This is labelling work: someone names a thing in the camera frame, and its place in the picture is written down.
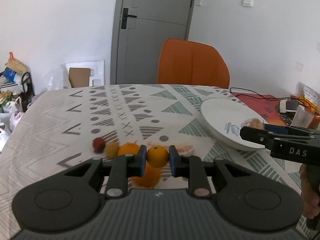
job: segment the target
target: chair backrest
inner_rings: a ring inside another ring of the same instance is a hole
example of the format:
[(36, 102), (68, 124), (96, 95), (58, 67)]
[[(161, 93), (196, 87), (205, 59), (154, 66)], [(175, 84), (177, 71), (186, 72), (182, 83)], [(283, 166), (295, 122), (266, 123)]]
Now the chair backrest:
[(158, 84), (217, 86), (227, 89), (227, 65), (215, 48), (192, 41), (168, 39), (158, 62)]

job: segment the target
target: screw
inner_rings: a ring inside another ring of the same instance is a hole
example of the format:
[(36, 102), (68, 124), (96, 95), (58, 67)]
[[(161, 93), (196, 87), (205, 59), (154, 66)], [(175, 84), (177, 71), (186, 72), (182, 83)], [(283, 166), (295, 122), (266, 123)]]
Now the screw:
[(210, 194), (210, 191), (206, 188), (197, 188), (194, 191), (194, 194), (198, 197), (206, 197)]
[(110, 197), (119, 197), (122, 195), (122, 190), (119, 188), (111, 188), (107, 190), (107, 195)]

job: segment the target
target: gray door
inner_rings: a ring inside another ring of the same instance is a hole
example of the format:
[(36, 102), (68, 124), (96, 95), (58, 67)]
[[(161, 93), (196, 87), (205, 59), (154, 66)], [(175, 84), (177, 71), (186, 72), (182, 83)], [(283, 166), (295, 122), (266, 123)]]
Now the gray door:
[(156, 83), (161, 46), (169, 38), (185, 39), (191, 4), (191, 0), (123, 0), (117, 84)]

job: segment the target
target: door handle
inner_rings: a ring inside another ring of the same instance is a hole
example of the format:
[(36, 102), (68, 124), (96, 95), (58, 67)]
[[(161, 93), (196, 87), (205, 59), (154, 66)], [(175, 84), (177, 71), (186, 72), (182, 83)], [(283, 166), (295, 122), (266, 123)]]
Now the door handle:
[(129, 8), (123, 8), (122, 11), (122, 20), (121, 20), (121, 29), (127, 28), (127, 19), (128, 17), (136, 18), (136, 15), (128, 14)]

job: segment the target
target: oval plate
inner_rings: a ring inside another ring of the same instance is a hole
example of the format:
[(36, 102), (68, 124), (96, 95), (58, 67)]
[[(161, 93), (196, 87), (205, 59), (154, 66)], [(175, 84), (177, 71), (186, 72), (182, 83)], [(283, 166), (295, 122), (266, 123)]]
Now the oval plate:
[(264, 145), (242, 140), (239, 133), (243, 121), (258, 118), (258, 113), (241, 103), (223, 98), (210, 98), (201, 105), (201, 113), (212, 135), (228, 146), (241, 151), (264, 149)]

